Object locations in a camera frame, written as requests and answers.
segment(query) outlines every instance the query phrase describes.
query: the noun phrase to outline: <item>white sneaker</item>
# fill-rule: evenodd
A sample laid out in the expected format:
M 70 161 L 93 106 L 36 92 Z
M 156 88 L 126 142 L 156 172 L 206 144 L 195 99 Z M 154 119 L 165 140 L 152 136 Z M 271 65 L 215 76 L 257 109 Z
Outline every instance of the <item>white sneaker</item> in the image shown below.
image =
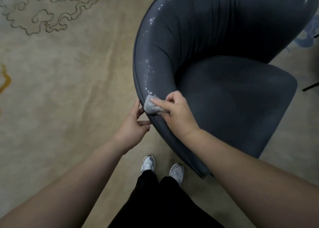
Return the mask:
M 184 177 L 184 167 L 180 163 L 175 163 L 169 171 L 169 176 L 174 178 L 178 184 L 181 185 Z
M 143 159 L 141 174 L 146 170 L 152 170 L 155 173 L 156 163 L 153 156 L 146 156 Z

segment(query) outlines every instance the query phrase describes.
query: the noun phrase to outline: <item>cleaning cloth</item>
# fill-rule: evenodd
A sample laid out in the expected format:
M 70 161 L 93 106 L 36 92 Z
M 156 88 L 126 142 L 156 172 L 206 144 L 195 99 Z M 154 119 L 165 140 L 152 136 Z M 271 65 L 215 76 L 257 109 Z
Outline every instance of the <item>cleaning cloth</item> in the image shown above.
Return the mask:
M 149 114 L 149 115 L 157 115 L 159 112 L 166 112 L 165 110 L 163 110 L 161 107 L 155 105 L 152 101 L 151 98 L 156 98 L 156 99 L 160 99 L 159 97 L 157 97 L 156 95 L 152 96 L 152 95 L 148 95 L 146 97 L 145 103 L 144 103 L 144 111 Z

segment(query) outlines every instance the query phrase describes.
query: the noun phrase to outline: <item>chair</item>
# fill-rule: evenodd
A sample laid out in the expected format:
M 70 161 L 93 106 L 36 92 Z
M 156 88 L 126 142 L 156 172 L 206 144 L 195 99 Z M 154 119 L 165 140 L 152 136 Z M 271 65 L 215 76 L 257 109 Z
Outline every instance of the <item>chair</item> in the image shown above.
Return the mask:
M 179 90 L 198 125 L 258 158 L 297 88 L 268 63 L 307 25 L 318 0 L 155 0 L 135 40 L 133 76 L 142 105 Z M 200 177 L 207 167 L 159 116 L 150 121 Z

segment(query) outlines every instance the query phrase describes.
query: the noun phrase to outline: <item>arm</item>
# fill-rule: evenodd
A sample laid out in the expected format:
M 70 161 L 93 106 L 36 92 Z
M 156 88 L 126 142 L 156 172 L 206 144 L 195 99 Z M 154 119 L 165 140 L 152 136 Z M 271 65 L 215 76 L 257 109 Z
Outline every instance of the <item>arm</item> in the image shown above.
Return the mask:
M 172 132 L 209 168 L 257 227 L 318 227 L 319 188 L 201 130 L 179 92 L 152 101 Z
M 85 160 L 0 219 L 0 227 L 81 227 L 122 155 L 150 129 L 137 121 L 143 113 L 136 100 L 114 137 Z

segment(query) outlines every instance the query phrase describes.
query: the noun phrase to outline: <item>shoe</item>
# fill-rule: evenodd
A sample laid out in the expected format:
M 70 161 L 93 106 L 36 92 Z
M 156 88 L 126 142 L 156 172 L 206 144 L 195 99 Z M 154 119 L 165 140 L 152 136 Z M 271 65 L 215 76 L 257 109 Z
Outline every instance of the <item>shoe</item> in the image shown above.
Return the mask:
M 175 163 L 169 171 L 169 176 L 174 178 L 178 184 L 181 185 L 184 177 L 184 167 L 180 163 Z
M 153 156 L 146 156 L 143 159 L 141 174 L 146 170 L 152 170 L 155 173 L 156 163 Z

